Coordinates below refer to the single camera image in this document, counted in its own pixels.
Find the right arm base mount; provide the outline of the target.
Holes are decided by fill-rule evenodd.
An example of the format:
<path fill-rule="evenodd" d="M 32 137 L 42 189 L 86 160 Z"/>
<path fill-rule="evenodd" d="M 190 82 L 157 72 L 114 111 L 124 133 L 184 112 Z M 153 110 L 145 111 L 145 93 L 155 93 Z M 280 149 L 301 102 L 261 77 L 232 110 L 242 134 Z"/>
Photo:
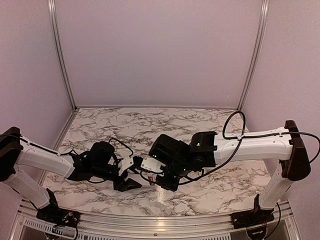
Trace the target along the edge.
<path fill-rule="evenodd" d="M 256 225 L 266 224 L 275 219 L 273 215 L 274 209 L 261 209 L 259 204 L 260 194 L 254 198 L 253 209 L 234 212 L 230 215 L 234 229 L 252 227 Z"/>

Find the orange black battery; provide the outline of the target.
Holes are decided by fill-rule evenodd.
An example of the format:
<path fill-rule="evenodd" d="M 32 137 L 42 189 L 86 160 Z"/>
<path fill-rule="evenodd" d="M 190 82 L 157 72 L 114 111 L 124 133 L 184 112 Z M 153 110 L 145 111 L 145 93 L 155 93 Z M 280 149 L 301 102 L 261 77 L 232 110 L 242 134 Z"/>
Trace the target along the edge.
<path fill-rule="evenodd" d="M 154 186 L 154 185 L 155 185 L 155 184 L 154 184 L 154 179 L 153 179 L 152 176 L 149 176 L 149 177 L 148 177 L 148 180 L 150 181 L 150 185 L 151 185 L 151 186 Z"/>

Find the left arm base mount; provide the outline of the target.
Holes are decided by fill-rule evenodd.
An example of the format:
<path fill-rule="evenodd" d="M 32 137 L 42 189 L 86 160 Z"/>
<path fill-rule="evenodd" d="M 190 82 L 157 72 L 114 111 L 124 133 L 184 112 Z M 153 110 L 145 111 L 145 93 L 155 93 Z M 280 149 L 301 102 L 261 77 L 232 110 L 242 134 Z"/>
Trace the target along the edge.
<path fill-rule="evenodd" d="M 37 210 L 36 218 L 56 224 L 76 228 L 78 226 L 80 213 L 78 211 L 60 208 L 54 193 L 46 189 L 49 196 L 49 205 Z"/>

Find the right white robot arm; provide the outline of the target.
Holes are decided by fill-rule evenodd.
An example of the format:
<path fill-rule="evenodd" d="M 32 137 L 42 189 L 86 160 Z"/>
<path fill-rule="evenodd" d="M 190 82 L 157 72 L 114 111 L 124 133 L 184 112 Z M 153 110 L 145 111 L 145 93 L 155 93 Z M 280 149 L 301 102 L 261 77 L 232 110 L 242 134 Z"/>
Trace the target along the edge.
<path fill-rule="evenodd" d="M 163 189 L 176 191 L 180 179 L 204 168 L 219 168 L 234 161 L 278 160 L 277 168 L 247 219 L 258 224 L 272 211 L 293 182 L 311 173 L 311 163 L 302 133 L 288 120 L 284 127 L 239 136 L 215 131 L 195 133 L 189 144 L 161 134 L 142 162 L 144 169 L 157 175 Z"/>

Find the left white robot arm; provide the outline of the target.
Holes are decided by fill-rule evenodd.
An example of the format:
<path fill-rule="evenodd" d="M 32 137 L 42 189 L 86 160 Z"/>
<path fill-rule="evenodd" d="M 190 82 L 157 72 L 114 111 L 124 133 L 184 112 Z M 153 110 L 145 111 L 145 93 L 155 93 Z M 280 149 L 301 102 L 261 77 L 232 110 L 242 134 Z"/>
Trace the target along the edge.
<path fill-rule="evenodd" d="M 128 177 L 124 162 L 117 159 L 115 148 L 105 141 L 96 142 L 90 150 L 77 154 L 60 153 L 38 145 L 23 138 L 17 127 L 9 128 L 0 136 L 1 182 L 28 199 L 53 223 L 60 222 L 64 216 L 55 195 L 36 183 L 20 165 L 55 173 L 74 182 L 89 181 L 92 177 L 111 181 L 118 192 L 141 188 L 139 182 Z"/>

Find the white remote control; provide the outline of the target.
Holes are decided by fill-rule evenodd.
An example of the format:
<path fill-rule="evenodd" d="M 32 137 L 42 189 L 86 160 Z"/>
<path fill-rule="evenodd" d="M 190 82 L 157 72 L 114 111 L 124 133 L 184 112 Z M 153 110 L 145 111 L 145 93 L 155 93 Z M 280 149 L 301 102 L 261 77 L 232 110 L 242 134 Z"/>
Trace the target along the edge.
<path fill-rule="evenodd" d="M 153 179 L 154 179 L 154 185 L 150 185 L 150 181 L 149 181 L 149 179 L 148 179 L 148 177 L 153 177 L 153 176 L 144 176 L 144 175 L 142 175 L 140 178 L 141 178 L 141 181 L 143 182 L 143 184 L 144 185 L 146 185 L 146 186 L 156 186 L 156 181 L 155 181 L 155 178 L 153 177 Z"/>

